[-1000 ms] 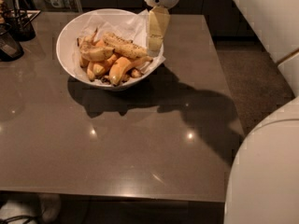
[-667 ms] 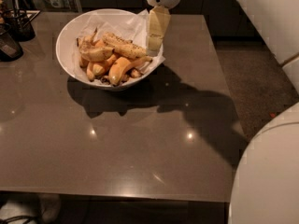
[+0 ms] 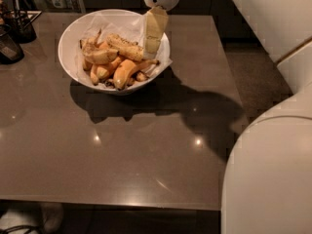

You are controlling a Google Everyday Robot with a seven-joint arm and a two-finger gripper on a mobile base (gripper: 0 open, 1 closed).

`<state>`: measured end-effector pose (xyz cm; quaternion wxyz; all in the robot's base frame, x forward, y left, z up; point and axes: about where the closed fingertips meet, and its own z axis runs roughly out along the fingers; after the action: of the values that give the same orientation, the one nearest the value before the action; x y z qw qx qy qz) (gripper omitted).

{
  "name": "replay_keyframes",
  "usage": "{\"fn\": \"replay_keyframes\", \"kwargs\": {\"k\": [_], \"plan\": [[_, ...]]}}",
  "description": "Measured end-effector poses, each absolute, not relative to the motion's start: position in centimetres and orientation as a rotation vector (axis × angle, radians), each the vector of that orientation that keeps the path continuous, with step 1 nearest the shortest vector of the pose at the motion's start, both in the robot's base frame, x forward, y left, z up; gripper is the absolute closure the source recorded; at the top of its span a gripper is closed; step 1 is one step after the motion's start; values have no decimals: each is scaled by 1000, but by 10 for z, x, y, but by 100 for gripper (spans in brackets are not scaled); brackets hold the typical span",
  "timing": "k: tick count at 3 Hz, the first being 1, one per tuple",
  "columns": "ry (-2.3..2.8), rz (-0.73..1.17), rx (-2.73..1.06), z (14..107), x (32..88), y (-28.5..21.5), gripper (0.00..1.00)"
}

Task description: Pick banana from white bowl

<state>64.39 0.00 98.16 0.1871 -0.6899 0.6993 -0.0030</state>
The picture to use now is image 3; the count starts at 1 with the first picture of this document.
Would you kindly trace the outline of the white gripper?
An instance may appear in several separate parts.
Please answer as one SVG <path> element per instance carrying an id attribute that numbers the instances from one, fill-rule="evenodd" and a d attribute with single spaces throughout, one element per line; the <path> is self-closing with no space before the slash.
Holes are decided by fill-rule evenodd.
<path id="1" fill-rule="evenodd" d="M 173 9 L 178 2 L 179 0 L 144 0 L 145 5 L 151 8 L 144 15 L 143 57 L 145 59 L 156 57 L 169 20 L 166 11 Z"/>

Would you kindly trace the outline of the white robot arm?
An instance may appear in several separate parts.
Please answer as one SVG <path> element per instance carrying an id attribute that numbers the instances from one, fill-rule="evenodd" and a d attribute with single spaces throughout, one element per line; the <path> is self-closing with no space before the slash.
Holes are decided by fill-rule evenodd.
<path id="1" fill-rule="evenodd" d="M 232 1 L 293 95 L 240 135 L 197 234 L 312 234 L 312 0 Z"/>

